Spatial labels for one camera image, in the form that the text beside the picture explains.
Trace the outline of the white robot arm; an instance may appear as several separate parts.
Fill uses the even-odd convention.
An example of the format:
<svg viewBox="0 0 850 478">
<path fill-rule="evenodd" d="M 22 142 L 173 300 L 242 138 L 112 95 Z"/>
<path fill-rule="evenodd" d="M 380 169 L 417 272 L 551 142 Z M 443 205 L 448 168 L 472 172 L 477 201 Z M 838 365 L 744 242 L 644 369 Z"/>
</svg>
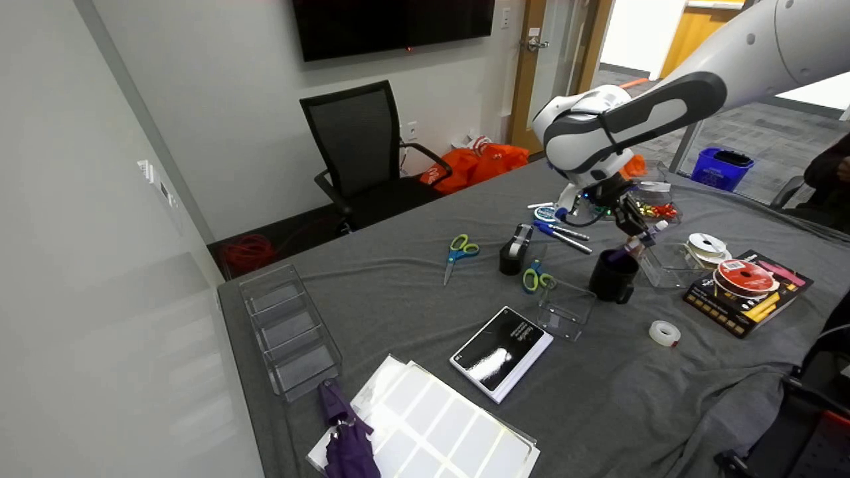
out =
<svg viewBox="0 0 850 478">
<path fill-rule="evenodd" d="M 610 213 L 625 198 L 619 169 L 631 145 L 846 69 L 850 0 L 756 0 L 648 89 L 597 84 L 554 95 L 532 130 L 566 178 L 557 201 Z"/>
</svg>

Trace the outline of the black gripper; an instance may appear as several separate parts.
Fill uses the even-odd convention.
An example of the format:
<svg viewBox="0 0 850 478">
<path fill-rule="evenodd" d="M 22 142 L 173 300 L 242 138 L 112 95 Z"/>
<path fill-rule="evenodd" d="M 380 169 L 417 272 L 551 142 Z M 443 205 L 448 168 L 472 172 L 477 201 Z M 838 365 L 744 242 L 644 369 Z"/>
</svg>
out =
<svg viewBox="0 0 850 478">
<path fill-rule="evenodd" d="M 597 210 L 597 213 L 614 213 L 617 225 L 627 237 L 639 237 L 648 231 L 648 223 L 636 207 L 636 201 L 630 197 L 631 182 L 622 174 L 606 178 L 594 186 L 587 186 L 582 197 Z"/>
</svg>

